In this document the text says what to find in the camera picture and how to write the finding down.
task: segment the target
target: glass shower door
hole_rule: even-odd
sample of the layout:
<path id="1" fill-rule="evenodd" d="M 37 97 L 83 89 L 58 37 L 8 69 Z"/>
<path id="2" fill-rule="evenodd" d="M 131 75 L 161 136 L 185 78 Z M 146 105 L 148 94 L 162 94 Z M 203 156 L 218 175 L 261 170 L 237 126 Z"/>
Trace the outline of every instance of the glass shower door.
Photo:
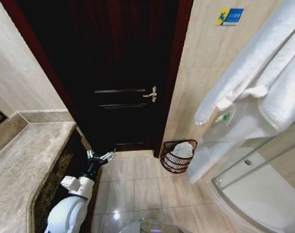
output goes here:
<path id="1" fill-rule="evenodd" d="M 295 123 L 232 151 L 213 182 L 235 209 L 267 232 L 295 233 Z"/>

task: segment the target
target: door lock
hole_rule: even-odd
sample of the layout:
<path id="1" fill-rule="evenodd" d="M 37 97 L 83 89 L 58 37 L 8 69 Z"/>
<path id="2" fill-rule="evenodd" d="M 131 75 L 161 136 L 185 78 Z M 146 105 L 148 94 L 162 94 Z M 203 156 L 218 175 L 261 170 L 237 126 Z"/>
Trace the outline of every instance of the door lock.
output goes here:
<path id="1" fill-rule="evenodd" d="M 156 93 L 156 86 L 153 86 L 153 87 L 152 87 L 152 93 L 151 93 L 151 94 L 143 95 L 143 97 L 150 97 L 150 96 L 152 96 L 152 102 L 155 103 L 155 101 L 156 101 L 156 96 L 157 96 L 157 93 Z"/>

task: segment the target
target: white bathrobe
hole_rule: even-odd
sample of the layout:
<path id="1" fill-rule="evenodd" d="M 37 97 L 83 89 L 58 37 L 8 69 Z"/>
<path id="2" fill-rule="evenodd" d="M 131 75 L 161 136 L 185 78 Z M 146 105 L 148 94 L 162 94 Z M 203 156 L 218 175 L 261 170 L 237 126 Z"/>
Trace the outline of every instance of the white bathrobe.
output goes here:
<path id="1" fill-rule="evenodd" d="M 295 121 L 295 0 L 283 1 L 233 61 L 201 103 L 196 124 L 215 108 L 230 119 L 203 135 L 187 170 L 192 183 L 247 139 L 277 135 Z"/>

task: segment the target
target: blue sign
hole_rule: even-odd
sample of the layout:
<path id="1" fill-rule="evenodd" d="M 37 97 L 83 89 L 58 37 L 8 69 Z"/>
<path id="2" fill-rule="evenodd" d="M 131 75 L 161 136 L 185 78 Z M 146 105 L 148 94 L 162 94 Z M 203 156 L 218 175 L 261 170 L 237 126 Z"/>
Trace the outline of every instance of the blue sign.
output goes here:
<path id="1" fill-rule="evenodd" d="M 243 11 L 243 8 L 222 8 L 215 24 L 218 26 L 235 26 Z"/>

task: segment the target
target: marble countertop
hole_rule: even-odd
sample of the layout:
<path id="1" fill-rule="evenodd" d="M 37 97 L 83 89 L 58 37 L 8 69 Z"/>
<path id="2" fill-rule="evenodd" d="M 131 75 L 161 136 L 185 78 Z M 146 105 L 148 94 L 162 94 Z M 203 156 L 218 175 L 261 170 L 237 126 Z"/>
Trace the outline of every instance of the marble countertop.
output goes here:
<path id="1" fill-rule="evenodd" d="M 0 233 L 34 232 L 35 199 L 74 129 L 29 124 L 0 151 Z"/>

